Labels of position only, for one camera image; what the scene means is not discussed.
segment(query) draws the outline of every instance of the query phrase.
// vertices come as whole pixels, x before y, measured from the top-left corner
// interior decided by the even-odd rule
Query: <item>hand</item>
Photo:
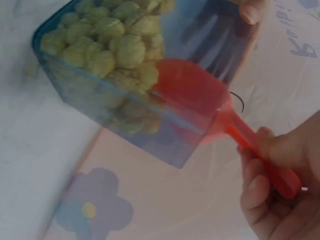
[[[276,137],[258,131],[261,156],[273,164],[293,169],[305,190],[288,201],[271,189],[260,159],[238,148],[242,157],[241,208],[260,240],[320,239],[320,111],[295,130]]]
[[[254,25],[267,13],[268,2],[269,0],[243,0],[239,13],[247,24]]]

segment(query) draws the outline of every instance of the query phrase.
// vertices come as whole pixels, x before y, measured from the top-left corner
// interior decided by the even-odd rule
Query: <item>fingernail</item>
[[[242,16],[246,19],[246,22],[251,25],[254,25],[259,21],[259,13],[252,5],[246,5],[242,8]]]
[[[251,183],[250,183],[250,185],[249,185],[249,189],[254,189],[255,187],[256,187],[256,179],[257,178],[255,178]]]
[[[273,137],[274,132],[266,126],[260,127],[257,131],[258,135],[262,137]]]

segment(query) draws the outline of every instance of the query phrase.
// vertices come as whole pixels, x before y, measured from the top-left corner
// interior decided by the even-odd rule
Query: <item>transparent container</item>
[[[175,106],[176,108],[180,106],[180,109],[175,109],[166,104],[163,96],[157,94],[156,87],[149,87],[147,90],[141,87],[145,86],[141,85],[142,76],[145,76],[142,72],[151,74],[149,70],[157,66],[156,61],[160,60],[159,58],[178,58],[200,65],[219,80],[229,84],[253,44],[257,27],[245,24],[238,13],[239,7],[226,0],[176,0],[175,6],[158,5],[151,12],[146,13],[146,8],[153,6],[152,1],[155,4],[160,2],[156,0],[135,0],[134,2],[140,6],[143,5],[144,10],[139,9],[138,12],[143,16],[158,16],[161,10],[170,12],[160,15],[160,33],[164,42],[160,51],[152,49],[154,42],[146,40],[150,38],[150,33],[141,33],[143,36],[138,38],[144,43],[145,55],[143,63],[139,62],[138,65],[134,63],[135,67],[128,62],[132,60],[130,51],[124,51],[126,57],[121,61],[119,57],[122,36],[129,33],[140,35],[137,33],[137,27],[134,30],[134,24],[141,18],[133,19],[131,25],[128,24],[128,18],[131,17],[129,14],[133,14],[130,13],[132,9],[126,9],[123,12],[114,10],[115,5],[119,2],[128,2],[126,0],[73,0],[36,30],[32,47],[40,65],[65,103],[144,151],[177,168],[182,168],[214,121],[214,112],[212,115],[203,116],[197,111],[197,105],[205,105],[206,96],[214,92],[206,91],[205,86],[203,90],[197,88],[198,91],[203,91],[203,98],[194,101],[194,107],[186,109],[184,103],[179,102]],[[172,4],[174,1],[163,0],[163,2]],[[104,29],[105,26],[113,26],[112,24],[104,24],[102,27],[100,24],[102,30],[97,27],[95,18],[103,16],[104,11],[101,8],[100,13],[97,11],[98,13],[91,14],[93,5],[107,6],[109,16],[120,18],[120,21],[115,24],[124,25],[124,33],[120,34],[121,39],[115,38],[118,34],[117,31],[115,33],[115,29],[110,29],[110,32]],[[73,12],[80,13],[79,18],[75,14],[70,14],[68,19],[61,22],[66,13]],[[84,25],[75,33],[68,33],[67,31],[76,21]],[[152,30],[152,27],[143,28],[143,31]],[[61,42],[59,34],[55,35],[54,39],[49,38],[47,34],[52,31],[66,34],[64,42]],[[43,37],[46,38],[46,36],[48,39],[43,43]],[[81,46],[85,46],[86,50],[79,47],[76,49],[76,54],[70,56],[66,53],[66,49],[75,50],[74,46],[78,43],[75,36],[77,39],[82,37]],[[96,65],[89,63],[92,58],[87,60],[87,55],[81,55],[83,51],[87,54],[87,46],[91,44],[91,42],[86,43],[88,39],[84,36],[99,42],[102,46],[99,51],[108,51],[101,58],[95,58]],[[110,36],[115,39],[112,39],[113,43],[110,43]],[[110,53],[115,63],[110,63],[108,56]],[[101,62],[106,62],[104,67],[98,69],[99,59],[102,59]],[[143,71],[140,70],[142,64],[146,64]],[[181,114],[182,111],[188,116],[201,119],[201,124],[195,124],[192,119],[186,117],[186,114]]]

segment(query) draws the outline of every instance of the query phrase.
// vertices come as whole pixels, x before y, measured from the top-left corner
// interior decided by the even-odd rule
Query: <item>finger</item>
[[[245,190],[249,187],[250,183],[259,175],[265,174],[265,167],[261,159],[252,159],[248,162],[244,174],[242,189]]]
[[[275,137],[275,133],[268,127],[262,126],[259,128],[258,133],[265,138],[273,138]]]
[[[291,239],[292,235],[299,236],[299,232],[292,230],[300,230],[304,232],[304,237],[296,239],[306,239],[306,233],[311,232],[309,226],[314,229],[313,221],[319,215],[319,200],[314,197],[306,197],[291,211],[291,213],[283,219],[278,229],[273,233],[274,239]]]
[[[269,192],[269,180],[259,175],[243,192],[240,199],[244,216],[259,239],[269,239],[281,221],[269,210],[267,205]]]
[[[291,213],[292,208],[282,202],[277,201],[272,204],[270,211],[276,214],[280,219],[283,219]]]
[[[239,12],[244,21],[254,25],[261,21],[268,9],[268,0],[245,0],[239,8]]]
[[[245,170],[250,160],[256,158],[256,154],[250,149],[243,149],[240,146],[237,148],[238,153],[241,155],[241,166],[242,166],[242,178],[245,177]]]
[[[277,137],[267,135],[265,128],[260,128],[258,134],[258,149],[261,156],[279,167],[301,167],[304,138],[294,130]]]

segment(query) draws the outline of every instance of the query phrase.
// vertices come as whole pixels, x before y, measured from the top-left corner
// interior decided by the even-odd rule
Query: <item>blue plastic container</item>
[[[146,100],[41,51],[43,35],[55,30],[61,17],[65,13],[74,12],[79,2],[69,2],[46,20],[33,36],[33,50],[52,85],[65,103],[104,128],[155,157],[182,168],[213,119],[207,119],[206,124],[200,128],[196,127],[174,114],[157,96]],[[241,20],[238,8],[226,0],[177,0],[175,10],[162,15],[160,20],[166,48],[165,58],[193,61],[229,84],[255,33],[254,27]],[[130,116],[129,119],[124,114],[124,108],[128,105],[137,109],[133,114],[135,117]],[[160,128],[158,131],[152,130],[150,125],[160,125]],[[197,137],[190,142],[179,134],[181,131]]]

